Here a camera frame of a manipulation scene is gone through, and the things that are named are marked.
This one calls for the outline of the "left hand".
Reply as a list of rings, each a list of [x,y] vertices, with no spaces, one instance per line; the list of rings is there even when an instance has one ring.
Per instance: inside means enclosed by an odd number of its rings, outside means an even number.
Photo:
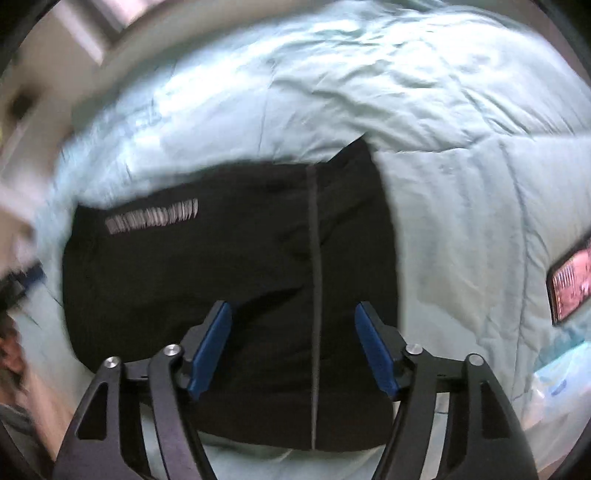
[[[1,397],[12,402],[27,372],[27,363],[14,320],[1,314]]]

